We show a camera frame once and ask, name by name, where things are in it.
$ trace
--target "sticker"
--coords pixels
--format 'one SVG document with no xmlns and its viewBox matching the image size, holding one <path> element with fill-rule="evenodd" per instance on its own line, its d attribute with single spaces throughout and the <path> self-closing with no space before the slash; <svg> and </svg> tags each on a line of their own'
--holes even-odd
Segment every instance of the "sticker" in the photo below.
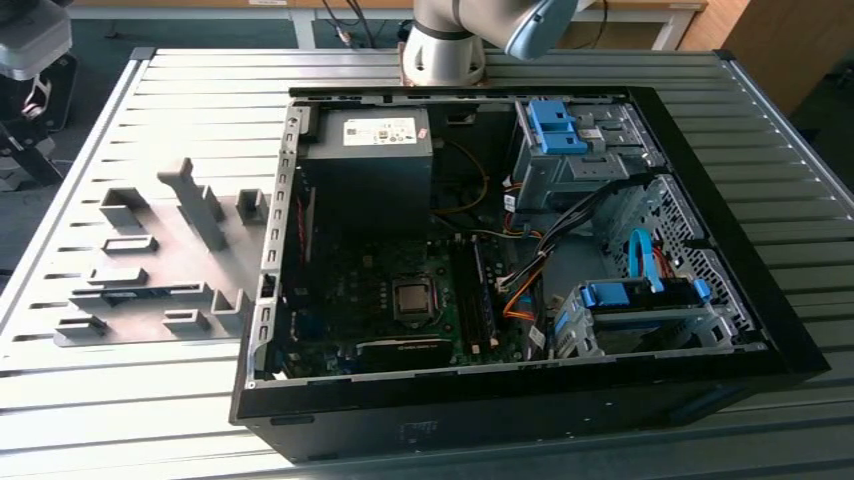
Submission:
<svg viewBox="0 0 854 480">
<path fill-rule="evenodd" d="M 354 118 L 345 122 L 345 146 L 418 143 L 415 118 Z"/>
<path fill-rule="evenodd" d="M 585 140 L 604 139 L 602 132 L 598 128 L 582 128 L 578 130 L 578 136 Z"/>
<path fill-rule="evenodd" d="M 510 213 L 517 212 L 517 197 L 513 195 L 505 195 L 505 210 Z"/>
<path fill-rule="evenodd" d="M 529 338 L 534 342 L 534 345 L 537 345 L 540 348 L 544 348 L 546 346 L 546 335 L 544 335 L 544 332 L 541 332 L 537 327 L 532 327 Z"/>
</svg>

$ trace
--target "yellow wire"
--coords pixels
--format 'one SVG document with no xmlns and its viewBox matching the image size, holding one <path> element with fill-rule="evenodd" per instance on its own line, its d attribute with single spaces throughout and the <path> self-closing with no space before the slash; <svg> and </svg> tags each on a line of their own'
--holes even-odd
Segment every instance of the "yellow wire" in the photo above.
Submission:
<svg viewBox="0 0 854 480">
<path fill-rule="evenodd" d="M 483 189 L 481 190 L 481 195 L 478 196 L 475 201 L 471 202 L 469 205 L 463 205 L 462 207 L 441 208 L 438 210 L 433 210 L 433 213 L 437 214 L 437 215 L 450 215 L 451 213 L 465 212 L 470 208 L 477 207 L 478 204 L 486 198 L 486 194 L 487 194 L 487 192 L 490 190 L 490 177 L 487 177 L 486 170 L 483 169 L 483 165 L 481 164 L 481 162 L 475 158 L 474 154 L 469 151 L 469 149 L 466 147 L 463 147 L 454 140 L 445 140 L 445 143 L 455 146 L 457 149 L 461 152 L 463 152 L 463 154 L 469 157 L 469 160 L 471 160 L 471 163 L 475 164 L 475 167 L 478 167 L 478 171 L 481 172 L 481 178 L 483 179 Z"/>
</svg>

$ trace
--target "black cable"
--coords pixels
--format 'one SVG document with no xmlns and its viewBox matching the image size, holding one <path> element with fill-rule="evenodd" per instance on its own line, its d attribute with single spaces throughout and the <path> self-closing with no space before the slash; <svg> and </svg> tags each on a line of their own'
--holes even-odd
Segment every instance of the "black cable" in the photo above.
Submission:
<svg viewBox="0 0 854 480">
<path fill-rule="evenodd" d="M 374 38 L 379 38 L 379 36 L 383 34 L 383 30 L 386 30 L 387 24 L 389 24 L 389 20 L 383 20 L 383 23 L 379 25 L 379 28 L 377 29 L 377 33 L 374 34 Z"/>
<path fill-rule="evenodd" d="M 359 25 L 359 19 L 357 19 L 353 23 L 347 23 L 343 22 L 342 20 L 338 19 L 338 17 L 335 16 L 335 12 L 333 11 L 333 7 L 330 7 L 330 2 L 327 2 L 327 0 L 323 0 L 323 6 L 326 7 L 326 11 L 330 14 L 330 18 L 333 19 L 333 21 L 327 20 L 326 23 L 329 23 L 330 25 L 333 25 L 334 27 L 338 26 L 357 26 Z"/>
<path fill-rule="evenodd" d="M 584 43 L 578 47 L 573 47 L 573 50 L 578 50 L 588 47 L 597 48 L 597 46 L 600 45 L 600 40 L 602 40 L 602 35 L 605 35 L 605 27 L 608 27 L 609 25 L 609 11 L 612 9 L 612 6 L 609 5 L 609 0 L 602 0 L 602 9 L 604 9 L 602 22 L 600 23 L 600 33 L 597 33 L 597 38 L 593 41 Z"/>
<path fill-rule="evenodd" d="M 371 28 L 369 27 L 369 21 L 365 18 L 365 13 L 362 12 L 362 6 L 359 5 L 359 0 L 347 0 L 347 5 L 350 5 L 350 9 L 359 17 L 359 21 L 362 22 L 362 28 L 365 28 L 365 34 L 369 37 L 369 47 L 377 48 L 377 42 L 374 41 L 374 33 L 371 32 Z"/>
<path fill-rule="evenodd" d="M 540 267 L 541 262 L 546 262 L 552 252 L 556 250 L 558 246 L 558 239 L 562 238 L 568 233 L 581 227 L 593 217 L 596 207 L 602 203 L 602 201 L 612 195 L 618 192 L 624 188 L 644 185 L 649 183 L 656 174 L 642 173 L 640 175 L 634 175 L 625 180 L 614 180 L 609 182 L 605 186 L 600 187 L 600 189 L 589 194 L 580 202 L 573 205 L 558 217 L 558 220 L 552 225 L 546 233 L 544 234 L 544 238 L 540 241 L 540 244 L 536 249 L 536 256 L 529 260 L 521 270 L 516 273 L 511 273 L 502 280 L 503 285 L 509 285 L 514 283 L 526 272 L 534 270 L 534 268 Z"/>
</svg>

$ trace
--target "wire bundle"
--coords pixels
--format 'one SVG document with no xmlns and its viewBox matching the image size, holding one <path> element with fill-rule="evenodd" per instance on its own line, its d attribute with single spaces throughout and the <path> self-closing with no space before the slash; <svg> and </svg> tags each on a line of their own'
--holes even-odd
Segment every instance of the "wire bundle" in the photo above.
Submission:
<svg viewBox="0 0 854 480">
<path fill-rule="evenodd" d="M 507 305 L 505 306 L 505 316 L 524 318 L 520 315 L 525 315 L 520 312 L 514 312 L 513 308 L 522 297 L 526 290 L 530 289 L 537 278 L 542 275 L 544 268 L 546 266 L 546 260 L 558 247 L 558 240 L 570 233 L 576 228 L 584 225 L 593 217 L 596 207 L 600 203 L 624 188 L 642 185 L 652 180 L 650 174 L 636 175 L 626 180 L 616 180 L 601 187 L 596 192 L 589 194 L 576 205 L 573 205 L 566 212 L 558 217 L 558 220 L 542 235 L 534 257 L 528 264 L 514 273 L 503 278 L 498 279 L 499 289 L 507 288 L 528 275 L 528 280 L 517 290 L 516 294 L 510 298 Z"/>
</svg>

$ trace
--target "aluminum slotted table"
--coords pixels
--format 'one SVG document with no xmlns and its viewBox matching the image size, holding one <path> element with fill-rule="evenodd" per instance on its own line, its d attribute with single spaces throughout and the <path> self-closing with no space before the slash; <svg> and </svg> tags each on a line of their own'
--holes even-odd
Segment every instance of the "aluminum slotted table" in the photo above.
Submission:
<svg viewBox="0 0 854 480">
<path fill-rule="evenodd" d="M 133 181 L 169 199 L 155 160 L 181 154 L 218 195 L 270 191 L 289 87 L 395 85 L 398 54 L 138 49 L 133 58 L 0 300 L 0 475 L 854 477 L 854 202 L 737 62 L 574 51 L 524 65 L 494 54 L 490 79 L 658 89 L 833 371 L 676 430 L 290 468 L 227 422 L 238 341 L 59 348 L 67 275 L 99 254 L 106 188 Z"/>
</svg>

